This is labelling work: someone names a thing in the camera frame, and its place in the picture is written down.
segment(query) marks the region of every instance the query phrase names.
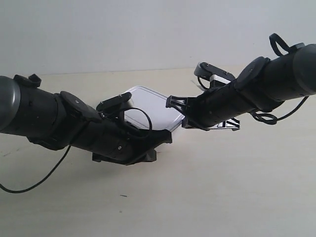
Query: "plastic lid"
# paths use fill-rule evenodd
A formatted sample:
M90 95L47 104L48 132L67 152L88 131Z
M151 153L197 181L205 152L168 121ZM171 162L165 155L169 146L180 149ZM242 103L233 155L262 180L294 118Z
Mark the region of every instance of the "plastic lid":
M146 112L153 123L154 130L174 131L181 125L184 116L175 109L166 108L167 97L144 86L135 86L127 92L132 94L133 107ZM148 129L146 116L137 110L125 112L125 120L138 128Z

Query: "white wall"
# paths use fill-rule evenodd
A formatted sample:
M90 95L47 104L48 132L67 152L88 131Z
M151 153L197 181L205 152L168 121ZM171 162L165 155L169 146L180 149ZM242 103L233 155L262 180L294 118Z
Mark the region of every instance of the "white wall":
M243 65L316 42L313 0L2 0L0 74Z

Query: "white table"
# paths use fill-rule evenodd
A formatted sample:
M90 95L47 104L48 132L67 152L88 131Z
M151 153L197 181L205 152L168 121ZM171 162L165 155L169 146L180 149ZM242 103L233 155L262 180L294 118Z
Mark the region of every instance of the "white table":
M242 67L227 68L236 76ZM42 89L96 106L135 85L196 96L193 69L43 76ZM293 109L286 102L275 114ZM241 130L185 130L154 163L91 161L72 148L41 186L0 192L1 237L297 237L316 233L316 97L276 126L240 117ZM0 182L26 188L64 151L0 136Z

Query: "clear plastic container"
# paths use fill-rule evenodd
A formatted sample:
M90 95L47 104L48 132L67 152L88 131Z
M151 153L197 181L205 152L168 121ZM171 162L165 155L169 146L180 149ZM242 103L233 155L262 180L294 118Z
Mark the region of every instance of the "clear plastic container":
M146 112L150 117L154 130L167 129L172 133L173 143L179 136L181 122L184 116L175 109L166 108L167 96L144 86L135 86L126 92L132 94L131 103L135 108ZM129 110L125 112L125 120L132 123L140 129L149 129L148 120L145 115L138 110ZM161 144L155 150L157 152L166 151L171 144Z

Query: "table surface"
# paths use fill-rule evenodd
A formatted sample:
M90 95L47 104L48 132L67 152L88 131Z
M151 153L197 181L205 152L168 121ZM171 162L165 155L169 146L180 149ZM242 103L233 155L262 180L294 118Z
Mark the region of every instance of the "table surface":
M242 67L227 67L238 75ZM196 96L193 69L42 76L96 106L135 85ZM275 111L281 116L298 100ZM290 237L316 233L316 98L275 126L240 116L241 130L185 130L154 163L91 161L72 148L31 192L0 192L1 237ZM40 180L64 151L0 135L0 182L12 189Z

